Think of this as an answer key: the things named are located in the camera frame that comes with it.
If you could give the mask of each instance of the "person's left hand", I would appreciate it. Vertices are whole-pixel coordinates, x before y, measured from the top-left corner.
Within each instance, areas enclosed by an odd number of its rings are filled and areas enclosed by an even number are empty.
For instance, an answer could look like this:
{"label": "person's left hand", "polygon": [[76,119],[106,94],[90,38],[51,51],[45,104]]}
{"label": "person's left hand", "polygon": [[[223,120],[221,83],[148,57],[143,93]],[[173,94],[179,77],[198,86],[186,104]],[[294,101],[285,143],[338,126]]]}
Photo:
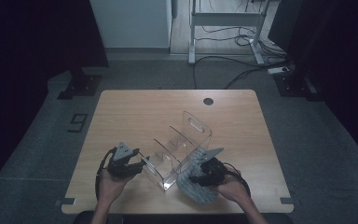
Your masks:
{"label": "person's left hand", "polygon": [[111,204],[120,196],[126,184],[133,179],[111,176],[106,169],[101,172],[98,203]]}

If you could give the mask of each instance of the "metal frame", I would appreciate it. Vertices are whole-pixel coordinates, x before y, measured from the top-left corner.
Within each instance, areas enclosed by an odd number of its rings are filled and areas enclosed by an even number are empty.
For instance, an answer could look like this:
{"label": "metal frame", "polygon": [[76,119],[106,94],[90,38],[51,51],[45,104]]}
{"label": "metal frame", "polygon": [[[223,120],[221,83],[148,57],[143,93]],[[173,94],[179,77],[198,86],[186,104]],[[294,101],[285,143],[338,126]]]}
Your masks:
{"label": "metal frame", "polygon": [[197,0],[192,0],[193,7],[191,11],[190,21],[190,41],[188,45],[188,63],[196,62],[196,26],[254,26],[256,27],[255,37],[250,39],[250,46],[258,64],[264,64],[264,60],[260,54],[260,47],[257,45],[263,28],[264,20],[269,9],[269,0],[261,12],[245,12],[245,13],[215,13],[215,12],[197,12]]}

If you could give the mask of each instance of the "table top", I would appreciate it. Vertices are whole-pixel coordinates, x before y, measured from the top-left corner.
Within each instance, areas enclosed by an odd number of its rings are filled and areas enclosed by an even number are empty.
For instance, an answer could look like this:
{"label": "table top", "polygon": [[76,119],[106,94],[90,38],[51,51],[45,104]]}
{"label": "table top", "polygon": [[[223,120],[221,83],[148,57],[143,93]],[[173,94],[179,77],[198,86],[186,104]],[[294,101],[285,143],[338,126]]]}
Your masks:
{"label": "table top", "polygon": [[[213,99],[212,105],[203,103]],[[257,96],[249,90],[104,91],[93,115],[63,204],[66,214],[94,210],[95,175],[106,152],[124,142],[152,155],[153,139],[166,139],[169,126],[182,127],[187,111],[207,124],[213,134],[209,148],[224,147],[216,158],[241,171],[262,213],[290,213],[292,204],[282,204],[290,194],[284,180],[269,130]],[[233,202],[219,196],[207,205],[189,200],[173,185],[167,191],[146,174],[128,183],[113,203],[116,214],[229,214],[241,213]]]}

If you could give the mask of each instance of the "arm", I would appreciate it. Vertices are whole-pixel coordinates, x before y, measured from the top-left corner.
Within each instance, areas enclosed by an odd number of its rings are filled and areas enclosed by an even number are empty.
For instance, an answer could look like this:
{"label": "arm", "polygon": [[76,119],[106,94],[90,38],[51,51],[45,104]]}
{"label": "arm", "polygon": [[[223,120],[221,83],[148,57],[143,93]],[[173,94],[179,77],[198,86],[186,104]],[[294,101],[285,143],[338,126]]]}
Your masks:
{"label": "arm", "polygon": [[226,199],[237,203],[251,224],[267,224],[243,184],[234,176],[228,175],[224,182],[216,187],[216,190]]}
{"label": "arm", "polygon": [[111,176],[106,169],[101,173],[99,198],[91,224],[105,224],[110,205],[120,196],[126,184],[133,176],[124,179]]}

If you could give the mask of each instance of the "wooden floor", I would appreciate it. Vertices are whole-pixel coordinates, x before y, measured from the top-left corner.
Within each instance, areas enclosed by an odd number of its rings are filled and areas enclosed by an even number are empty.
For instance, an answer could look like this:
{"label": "wooden floor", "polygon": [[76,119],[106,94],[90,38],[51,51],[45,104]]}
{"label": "wooden floor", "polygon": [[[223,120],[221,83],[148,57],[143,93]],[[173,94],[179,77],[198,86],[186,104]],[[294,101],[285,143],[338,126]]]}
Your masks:
{"label": "wooden floor", "polygon": [[[197,11],[202,12],[245,12],[247,0],[200,0],[198,2]],[[268,13],[264,22],[261,38],[268,45],[272,46],[271,42],[267,39],[269,28],[272,24],[276,9],[280,1],[271,1],[269,3]],[[249,1],[247,12],[258,12],[260,9],[260,0],[255,0],[254,3]],[[207,31],[217,30],[225,27],[208,26],[203,27]],[[214,38],[222,39],[234,37],[238,34],[238,29],[230,29],[219,31],[215,33],[208,33],[202,27],[196,27],[196,38]],[[246,34],[245,30],[241,30],[241,34]],[[188,54],[188,41],[190,38],[189,26],[189,1],[178,0],[178,16],[172,20],[172,37],[171,37],[171,54]],[[240,47],[233,39],[225,41],[213,40],[199,40],[196,41],[196,53],[204,54],[252,54],[250,47]]]}

